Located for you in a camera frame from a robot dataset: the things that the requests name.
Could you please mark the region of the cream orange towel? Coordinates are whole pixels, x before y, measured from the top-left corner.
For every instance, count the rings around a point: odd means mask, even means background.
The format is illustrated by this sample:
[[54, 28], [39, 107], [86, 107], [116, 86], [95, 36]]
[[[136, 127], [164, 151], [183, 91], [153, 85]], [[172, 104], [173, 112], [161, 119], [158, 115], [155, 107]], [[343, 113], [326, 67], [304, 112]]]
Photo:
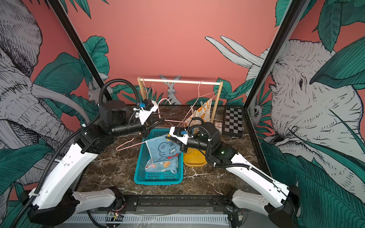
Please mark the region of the cream orange towel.
[[210, 122], [211, 121], [211, 107], [212, 107], [213, 99], [209, 99], [205, 103], [203, 103], [203, 106], [198, 108], [197, 110], [193, 111], [193, 113], [185, 120], [183, 126], [193, 126], [195, 124], [200, 124], [201, 122], [198, 120], [192, 120], [193, 117], [200, 117], [204, 120], [204, 122]]

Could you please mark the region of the dark blue towel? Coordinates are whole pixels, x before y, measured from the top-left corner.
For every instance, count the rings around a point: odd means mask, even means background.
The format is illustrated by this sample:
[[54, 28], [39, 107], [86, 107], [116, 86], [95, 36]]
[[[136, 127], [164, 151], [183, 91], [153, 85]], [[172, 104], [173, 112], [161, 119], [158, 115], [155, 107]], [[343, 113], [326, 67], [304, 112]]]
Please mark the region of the dark blue towel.
[[150, 163], [170, 161], [181, 153], [180, 146], [167, 137], [163, 135], [146, 141]]

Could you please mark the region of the blue dotted towel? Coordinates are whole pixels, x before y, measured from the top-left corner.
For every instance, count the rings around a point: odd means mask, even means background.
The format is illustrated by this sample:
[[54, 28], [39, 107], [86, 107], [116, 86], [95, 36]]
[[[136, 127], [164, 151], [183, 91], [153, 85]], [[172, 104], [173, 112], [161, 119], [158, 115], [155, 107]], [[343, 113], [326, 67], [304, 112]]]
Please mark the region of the blue dotted towel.
[[178, 165], [179, 162], [177, 159], [172, 159], [169, 161], [159, 161], [159, 162], [152, 162], [152, 160], [149, 160], [144, 169], [148, 173], [168, 172], [176, 174], [178, 170]]

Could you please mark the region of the pink wire hanger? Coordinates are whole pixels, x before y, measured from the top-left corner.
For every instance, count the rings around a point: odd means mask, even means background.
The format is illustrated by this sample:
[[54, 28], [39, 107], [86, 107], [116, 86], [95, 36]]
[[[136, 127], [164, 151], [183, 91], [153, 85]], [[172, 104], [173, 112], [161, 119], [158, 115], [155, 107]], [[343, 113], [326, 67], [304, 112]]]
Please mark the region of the pink wire hanger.
[[155, 99], [155, 94], [154, 94], [155, 83], [152, 82], [150, 87], [147, 87], [144, 80], [142, 80], [141, 82], [142, 82], [142, 86], [144, 88], [144, 93], [146, 95], [146, 98], [149, 100], [154, 100]]

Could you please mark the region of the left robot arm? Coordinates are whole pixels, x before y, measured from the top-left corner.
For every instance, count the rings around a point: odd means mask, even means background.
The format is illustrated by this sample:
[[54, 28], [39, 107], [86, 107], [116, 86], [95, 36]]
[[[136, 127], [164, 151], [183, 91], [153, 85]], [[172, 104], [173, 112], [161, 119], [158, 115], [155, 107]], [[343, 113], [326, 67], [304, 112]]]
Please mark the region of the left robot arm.
[[57, 226], [78, 212], [98, 207], [115, 210], [123, 205], [123, 194], [114, 186], [87, 193], [74, 192], [70, 186], [94, 159], [114, 143], [115, 136], [140, 132], [147, 137], [162, 119], [153, 117], [158, 103], [149, 99], [137, 99], [131, 116], [125, 118], [124, 102], [103, 101], [107, 88], [108, 84], [101, 87], [96, 118], [64, 141], [70, 147], [58, 164], [55, 164], [56, 156], [52, 156], [38, 186], [23, 202], [12, 227], [15, 228], [24, 215], [31, 223]]

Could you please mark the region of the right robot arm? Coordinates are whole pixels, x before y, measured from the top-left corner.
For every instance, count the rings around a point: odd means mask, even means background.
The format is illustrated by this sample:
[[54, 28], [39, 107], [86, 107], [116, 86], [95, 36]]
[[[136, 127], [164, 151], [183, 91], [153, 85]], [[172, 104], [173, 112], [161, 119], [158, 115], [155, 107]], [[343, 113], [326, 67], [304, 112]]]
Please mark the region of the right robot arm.
[[171, 127], [167, 138], [178, 144], [182, 152], [189, 148], [205, 152], [208, 164], [227, 170], [258, 191], [258, 194], [252, 194], [235, 190], [229, 200], [234, 207], [263, 214], [279, 228], [299, 227], [299, 187], [287, 186], [251, 164], [220, 139], [220, 132], [213, 123]]

